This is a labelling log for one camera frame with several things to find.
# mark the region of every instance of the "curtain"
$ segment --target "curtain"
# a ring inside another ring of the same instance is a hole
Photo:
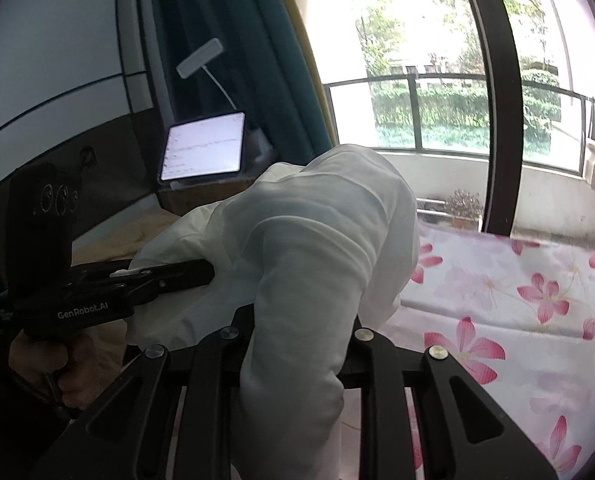
[[[322,109],[322,113],[324,114],[324,121],[326,123],[326,129],[328,130],[329,137],[331,138],[331,142],[334,145],[337,145],[340,143],[340,141],[335,135],[335,129],[333,128],[333,120],[331,119],[331,114],[326,100],[326,95],[324,94],[324,86],[322,85],[322,80],[320,79],[320,73],[317,70],[317,64],[315,63],[315,55],[313,54],[311,42],[308,39],[308,34],[306,32],[304,20],[302,19],[302,15],[299,12],[299,8],[297,7],[297,3],[295,2],[295,0],[284,0],[284,4],[286,5],[288,15],[290,16],[290,19],[293,22],[293,27],[295,27],[297,41],[299,42],[300,47],[302,48],[302,53],[304,54],[306,64],[308,66],[308,71],[311,74],[313,86],[315,87],[315,92],[317,92],[317,99],[320,102],[320,108]]]
[[[176,120],[228,110],[228,102],[202,71],[185,82],[175,81],[177,63],[209,39],[219,38],[225,52],[208,67],[236,106],[247,112],[252,126],[263,129],[280,160],[303,165],[332,147],[283,0],[172,1],[160,0],[158,36],[167,50],[162,57],[168,63]]]

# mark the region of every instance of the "white cloth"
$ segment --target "white cloth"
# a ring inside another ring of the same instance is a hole
[[[416,200],[382,156],[338,146],[305,168],[275,164],[253,186],[197,208],[132,267],[206,258],[206,287],[136,308],[128,341],[197,344],[255,303],[232,451],[242,478],[337,480],[342,386],[358,311],[378,327],[418,254]]]

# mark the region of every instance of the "white cable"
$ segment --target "white cable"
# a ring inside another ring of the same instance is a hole
[[[209,70],[206,68],[206,66],[203,66],[202,68],[204,69],[204,72],[206,72],[208,74],[208,76],[213,80],[213,82],[222,91],[222,94],[224,94],[224,96],[228,99],[228,102],[231,104],[232,109],[233,110],[237,110],[237,107],[235,106],[235,103],[232,102],[232,99],[230,98],[229,94],[226,93],[226,90],[224,90],[224,87],[219,84],[219,81],[217,79],[215,79],[215,77],[213,76],[213,74],[209,72]]]

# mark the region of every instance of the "tablet screen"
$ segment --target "tablet screen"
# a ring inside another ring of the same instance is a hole
[[[240,171],[244,112],[172,126],[161,180]]]

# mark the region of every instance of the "screw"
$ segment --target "screw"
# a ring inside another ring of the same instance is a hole
[[[433,359],[437,359],[438,361],[442,361],[449,357],[449,351],[440,345],[433,345],[429,348],[429,355],[433,357]]]
[[[373,331],[369,328],[358,328],[355,337],[360,341],[370,341],[373,338]]]
[[[240,331],[237,330],[237,328],[234,326],[225,326],[222,330],[219,331],[219,336],[222,339],[235,339],[239,335]]]
[[[144,352],[149,359],[158,359],[164,355],[166,349],[162,345],[151,345]]]

